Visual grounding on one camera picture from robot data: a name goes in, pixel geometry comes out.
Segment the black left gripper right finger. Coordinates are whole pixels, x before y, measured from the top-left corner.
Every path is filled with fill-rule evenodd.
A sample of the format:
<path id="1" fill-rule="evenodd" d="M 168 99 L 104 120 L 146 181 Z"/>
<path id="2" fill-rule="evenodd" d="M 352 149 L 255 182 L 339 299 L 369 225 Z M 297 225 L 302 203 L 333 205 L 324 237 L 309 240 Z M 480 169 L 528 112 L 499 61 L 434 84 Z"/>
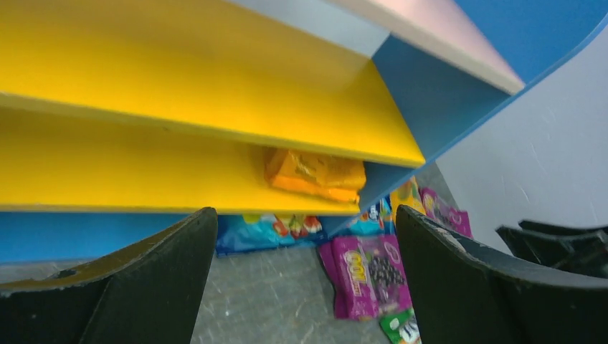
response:
<path id="1" fill-rule="evenodd" d="M 424 343 L 605 343 L 607 281 L 485 246 L 400 206 L 396 235 Z"/>

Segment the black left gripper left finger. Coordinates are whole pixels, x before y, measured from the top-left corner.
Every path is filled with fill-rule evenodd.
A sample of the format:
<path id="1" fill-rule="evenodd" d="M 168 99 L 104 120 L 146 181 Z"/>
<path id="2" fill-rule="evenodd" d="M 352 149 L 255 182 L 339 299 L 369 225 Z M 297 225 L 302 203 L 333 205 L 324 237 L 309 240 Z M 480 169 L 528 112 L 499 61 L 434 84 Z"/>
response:
<path id="1" fill-rule="evenodd" d="M 44 279 L 1 285 L 3 343 L 189 343 L 218 233 L 206 207 Z"/>

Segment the green Fox's candy bag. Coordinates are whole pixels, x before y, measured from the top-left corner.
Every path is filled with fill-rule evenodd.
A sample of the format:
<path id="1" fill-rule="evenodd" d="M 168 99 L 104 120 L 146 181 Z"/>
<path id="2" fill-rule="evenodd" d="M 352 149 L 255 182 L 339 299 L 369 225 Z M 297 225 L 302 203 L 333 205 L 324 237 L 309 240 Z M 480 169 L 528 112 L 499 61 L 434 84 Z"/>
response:
<path id="1" fill-rule="evenodd" d="M 380 326 L 392 344 L 422 343 L 413 308 L 383 317 Z"/>

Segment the purple 100 candy bag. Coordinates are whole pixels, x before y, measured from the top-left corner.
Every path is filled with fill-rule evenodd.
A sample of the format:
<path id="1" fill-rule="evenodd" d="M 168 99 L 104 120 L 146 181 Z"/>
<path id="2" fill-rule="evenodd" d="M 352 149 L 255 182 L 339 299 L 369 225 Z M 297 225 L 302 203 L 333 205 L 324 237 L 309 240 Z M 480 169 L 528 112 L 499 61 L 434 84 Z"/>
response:
<path id="1" fill-rule="evenodd" d="M 318 254 L 335 290 L 336 318 L 372 320 L 412 306 L 394 234 L 339 236 Z"/>

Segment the blue Blendy candy bag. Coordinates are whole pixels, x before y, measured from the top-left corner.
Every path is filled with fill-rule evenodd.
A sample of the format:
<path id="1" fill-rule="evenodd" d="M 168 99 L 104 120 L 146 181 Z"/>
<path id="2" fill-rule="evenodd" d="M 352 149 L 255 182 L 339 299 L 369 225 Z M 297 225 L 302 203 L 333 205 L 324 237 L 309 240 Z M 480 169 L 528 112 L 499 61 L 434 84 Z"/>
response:
<path id="1" fill-rule="evenodd" d="M 366 212 L 348 223 L 336 236 L 376 236 L 394 234 L 394 220 L 389 196 L 382 198 Z"/>

